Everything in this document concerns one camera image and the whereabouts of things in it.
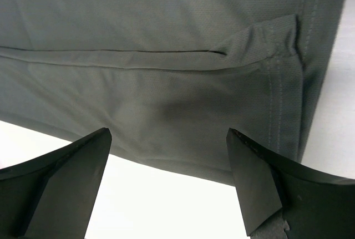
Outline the dark grey t shirt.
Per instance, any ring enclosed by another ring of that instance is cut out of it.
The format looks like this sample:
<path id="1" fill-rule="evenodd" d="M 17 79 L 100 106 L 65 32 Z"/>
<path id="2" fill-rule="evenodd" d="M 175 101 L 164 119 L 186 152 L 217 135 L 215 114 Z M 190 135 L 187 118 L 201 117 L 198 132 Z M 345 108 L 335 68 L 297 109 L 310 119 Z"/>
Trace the dark grey t shirt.
<path id="1" fill-rule="evenodd" d="M 1 120 L 232 185 L 234 128 L 303 157 L 344 0 L 1 0 Z"/>

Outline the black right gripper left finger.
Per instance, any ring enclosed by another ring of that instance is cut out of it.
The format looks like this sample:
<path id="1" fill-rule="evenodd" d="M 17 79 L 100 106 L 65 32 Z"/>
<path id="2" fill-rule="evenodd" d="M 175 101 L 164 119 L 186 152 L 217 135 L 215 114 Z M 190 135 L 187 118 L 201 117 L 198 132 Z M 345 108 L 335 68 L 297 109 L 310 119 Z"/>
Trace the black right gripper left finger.
<path id="1" fill-rule="evenodd" d="M 1 238 L 84 238 L 111 141 L 101 128 L 1 169 Z"/>

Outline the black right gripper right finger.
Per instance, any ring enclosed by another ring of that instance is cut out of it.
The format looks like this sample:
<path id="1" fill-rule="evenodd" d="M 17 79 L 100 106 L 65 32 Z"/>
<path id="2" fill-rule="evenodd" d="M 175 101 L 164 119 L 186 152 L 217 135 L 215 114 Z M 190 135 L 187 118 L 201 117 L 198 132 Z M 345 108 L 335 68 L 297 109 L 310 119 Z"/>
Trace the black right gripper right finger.
<path id="1" fill-rule="evenodd" d="M 354 237 L 353 179 L 299 164 L 234 129 L 226 142 L 248 237 Z"/>

